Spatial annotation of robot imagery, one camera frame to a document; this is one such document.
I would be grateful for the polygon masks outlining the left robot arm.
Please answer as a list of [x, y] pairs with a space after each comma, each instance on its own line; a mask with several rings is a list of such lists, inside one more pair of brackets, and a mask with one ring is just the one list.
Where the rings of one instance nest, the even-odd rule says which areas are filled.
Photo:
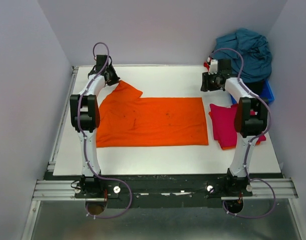
[[96, 150], [96, 134], [100, 125], [97, 97], [104, 87], [115, 85], [120, 80], [109, 55], [97, 55], [95, 61], [85, 87], [69, 99], [71, 124], [82, 148], [83, 179], [95, 178], [101, 173]]

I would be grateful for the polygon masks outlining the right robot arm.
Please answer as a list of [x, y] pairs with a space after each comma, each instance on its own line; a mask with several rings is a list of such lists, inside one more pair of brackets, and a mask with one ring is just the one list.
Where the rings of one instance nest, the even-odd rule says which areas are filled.
[[237, 101], [234, 117], [237, 147], [229, 173], [234, 178], [249, 178], [249, 164], [256, 141], [268, 131], [268, 100], [263, 100], [253, 93], [239, 75], [233, 75], [230, 59], [216, 60], [209, 57], [204, 66], [207, 71], [202, 74], [200, 90], [227, 91]]

